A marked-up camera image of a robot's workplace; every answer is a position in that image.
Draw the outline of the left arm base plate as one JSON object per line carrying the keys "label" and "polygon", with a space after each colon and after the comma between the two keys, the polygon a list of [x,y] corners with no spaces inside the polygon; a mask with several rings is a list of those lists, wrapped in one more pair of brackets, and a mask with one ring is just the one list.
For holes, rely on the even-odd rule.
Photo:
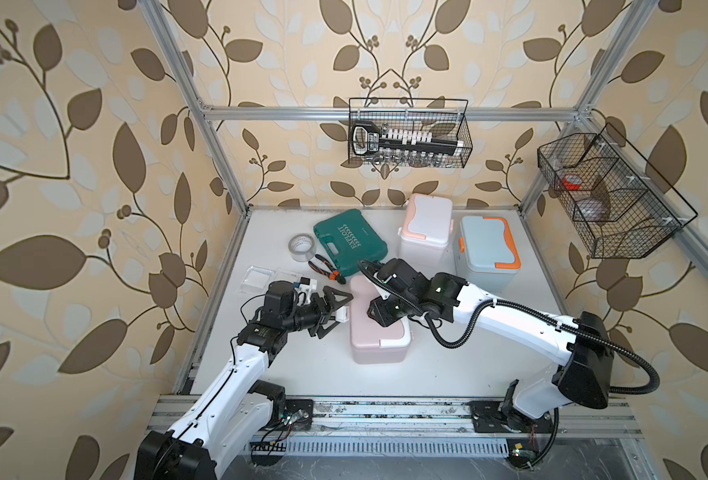
{"label": "left arm base plate", "polygon": [[248,390],[267,399],[271,405],[269,422],[263,427],[270,430],[298,424],[298,429],[307,431],[313,422],[314,401],[310,398],[288,398],[284,386],[258,380]]}

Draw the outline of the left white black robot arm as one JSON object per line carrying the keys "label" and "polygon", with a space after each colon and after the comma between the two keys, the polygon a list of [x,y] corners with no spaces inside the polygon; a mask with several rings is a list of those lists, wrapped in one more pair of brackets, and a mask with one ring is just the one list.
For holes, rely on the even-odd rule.
{"label": "left white black robot arm", "polygon": [[325,337],[352,294],[326,286],[303,294],[289,281],[269,284],[235,339],[232,357],[199,399],[167,431],[141,442],[137,479],[220,479],[253,436],[289,426],[284,387],[263,380],[294,332]]}

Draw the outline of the blue box orange trim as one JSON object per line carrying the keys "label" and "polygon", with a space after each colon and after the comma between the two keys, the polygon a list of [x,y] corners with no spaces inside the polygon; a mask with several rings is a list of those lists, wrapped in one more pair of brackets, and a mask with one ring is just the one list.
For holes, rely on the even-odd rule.
{"label": "blue box orange trim", "polygon": [[457,276],[501,296],[521,268],[508,221],[503,217],[464,216],[454,262]]}

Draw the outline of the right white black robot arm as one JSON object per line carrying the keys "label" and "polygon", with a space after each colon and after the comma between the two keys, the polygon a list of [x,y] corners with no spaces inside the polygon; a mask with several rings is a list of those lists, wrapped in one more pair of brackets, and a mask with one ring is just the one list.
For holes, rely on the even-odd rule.
{"label": "right white black robot arm", "polygon": [[453,274],[426,278],[399,258],[387,263],[360,260],[357,265],[378,292],[367,314],[383,327],[415,321],[446,349],[460,348],[476,329],[484,329],[547,358],[534,375],[513,380],[491,414],[507,429],[522,431],[565,405],[607,407],[614,353],[598,321],[547,314]]}

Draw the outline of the white box pink trim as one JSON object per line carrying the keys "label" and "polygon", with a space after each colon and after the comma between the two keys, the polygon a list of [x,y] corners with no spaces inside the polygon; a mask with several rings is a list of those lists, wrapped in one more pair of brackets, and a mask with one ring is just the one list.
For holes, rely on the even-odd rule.
{"label": "white box pink trim", "polygon": [[448,198],[412,194],[398,230],[398,257],[410,264],[437,266],[452,238],[452,209]]}

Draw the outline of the pink first aid box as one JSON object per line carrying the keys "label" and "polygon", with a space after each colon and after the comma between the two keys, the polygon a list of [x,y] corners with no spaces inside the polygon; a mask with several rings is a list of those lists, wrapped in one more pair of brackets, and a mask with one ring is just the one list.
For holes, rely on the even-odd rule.
{"label": "pink first aid box", "polygon": [[349,326],[351,355],[355,363],[401,363],[412,343],[408,320],[399,320],[383,327],[368,314],[370,302],[380,299],[376,288],[363,276],[348,280],[353,299],[345,306]]}

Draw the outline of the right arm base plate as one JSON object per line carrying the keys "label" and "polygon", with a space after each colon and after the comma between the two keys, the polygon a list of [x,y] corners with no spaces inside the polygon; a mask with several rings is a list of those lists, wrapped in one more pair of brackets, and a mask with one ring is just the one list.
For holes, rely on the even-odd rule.
{"label": "right arm base plate", "polygon": [[476,433],[546,434],[557,426],[553,412],[531,419],[514,408],[513,395],[519,381],[512,381],[502,400],[474,400],[468,403]]}

